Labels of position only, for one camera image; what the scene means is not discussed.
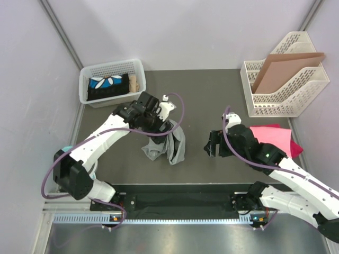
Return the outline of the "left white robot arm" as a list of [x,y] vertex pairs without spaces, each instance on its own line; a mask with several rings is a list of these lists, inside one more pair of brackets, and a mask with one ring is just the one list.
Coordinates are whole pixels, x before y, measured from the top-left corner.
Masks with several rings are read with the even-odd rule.
[[116,209],[119,195],[110,184],[90,176],[90,170],[101,155],[131,130],[141,130],[162,141],[162,134],[173,128],[168,116],[175,108],[167,96],[160,101],[146,92],[136,101],[117,106],[86,140],[67,152],[60,150],[55,154],[55,183],[75,200],[98,199],[107,209]]

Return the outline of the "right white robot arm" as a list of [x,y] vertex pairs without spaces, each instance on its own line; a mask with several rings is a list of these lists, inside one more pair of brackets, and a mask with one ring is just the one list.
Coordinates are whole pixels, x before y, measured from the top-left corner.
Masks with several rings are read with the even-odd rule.
[[323,236],[338,242],[338,192],[297,165],[270,143],[259,142],[242,124],[209,134],[204,150],[209,157],[236,156],[252,169],[283,183],[295,196],[271,185],[255,182],[244,199],[253,210],[272,208],[295,216],[315,227]]

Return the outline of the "grey t shirt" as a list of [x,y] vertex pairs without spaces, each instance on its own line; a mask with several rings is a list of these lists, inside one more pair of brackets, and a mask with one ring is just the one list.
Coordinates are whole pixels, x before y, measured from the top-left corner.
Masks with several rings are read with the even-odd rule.
[[184,161],[185,145],[185,134],[179,126],[168,135],[150,137],[148,144],[142,147],[142,151],[151,161],[155,161],[162,155],[167,155],[169,164],[173,166]]

